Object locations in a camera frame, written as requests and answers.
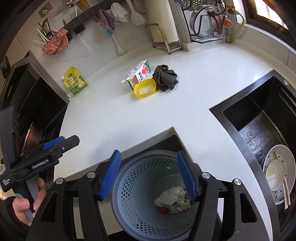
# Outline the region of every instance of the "brown window frame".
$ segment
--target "brown window frame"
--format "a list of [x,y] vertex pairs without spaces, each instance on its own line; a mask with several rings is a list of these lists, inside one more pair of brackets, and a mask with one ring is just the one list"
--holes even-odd
[[296,42],[288,29],[266,17],[258,15],[254,0],[242,1],[244,4],[244,10],[246,12],[247,23],[273,34],[296,49]]

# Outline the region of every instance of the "silver bolt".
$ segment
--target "silver bolt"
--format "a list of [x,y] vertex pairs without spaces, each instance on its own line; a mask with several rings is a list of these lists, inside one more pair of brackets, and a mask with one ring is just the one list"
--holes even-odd
[[205,179],[209,179],[211,177],[211,175],[209,173],[207,173],[207,172],[204,172],[202,174],[202,177],[205,178]]
[[284,84],[285,84],[286,86],[289,86],[289,83],[288,83],[288,81],[286,81],[286,80],[283,80],[283,82],[284,82]]
[[241,181],[240,179],[235,179],[235,180],[234,180],[234,183],[235,183],[236,185],[241,185],[242,181]]
[[93,178],[95,175],[96,175],[95,172],[89,172],[89,173],[87,174],[87,177],[88,177],[88,178]]
[[56,179],[56,184],[62,184],[64,181],[64,179],[62,179],[61,177]]

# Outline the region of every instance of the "black sink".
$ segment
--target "black sink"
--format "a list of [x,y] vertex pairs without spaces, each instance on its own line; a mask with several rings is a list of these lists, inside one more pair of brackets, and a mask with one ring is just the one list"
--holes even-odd
[[275,206],[261,169],[267,153],[275,145],[287,146],[296,157],[295,89],[273,70],[210,111],[232,137],[260,185],[270,213],[274,240],[295,240],[295,185],[289,209],[284,210],[283,203]]

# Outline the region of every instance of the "finger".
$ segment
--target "finger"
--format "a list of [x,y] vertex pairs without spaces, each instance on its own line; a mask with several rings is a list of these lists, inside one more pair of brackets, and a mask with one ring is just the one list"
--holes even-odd
[[42,188],[44,188],[45,187],[45,182],[43,181],[43,179],[42,178],[38,178],[38,187],[40,188],[40,189],[42,189]]
[[33,204],[33,208],[34,208],[35,211],[38,210],[38,208],[40,207],[40,205],[41,205],[43,199],[45,198],[45,196],[46,196],[46,191],[44,189],[40,189],[39,193],[37,194],[37,197],[35,199],[35,202]]
[[24,213],[24,210],[27,210],[30,208],[29,200],[26,198],[20,198],[17,197],[14,199],[12,203],[12,207],[14,209],[15,215],[22,223],[31,226],[31,222]]

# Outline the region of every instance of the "perforated basket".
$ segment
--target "perforated basket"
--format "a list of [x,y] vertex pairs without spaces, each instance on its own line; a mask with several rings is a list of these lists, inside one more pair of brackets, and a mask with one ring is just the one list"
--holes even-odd
[[120,226],[137,240],[175,240],[188,237],[198,203],[188,211],[162,214],[154,204],[160,194],[184,183],[177,153],[153,150],[132,158],[119,171],[111,194],[112,210]]

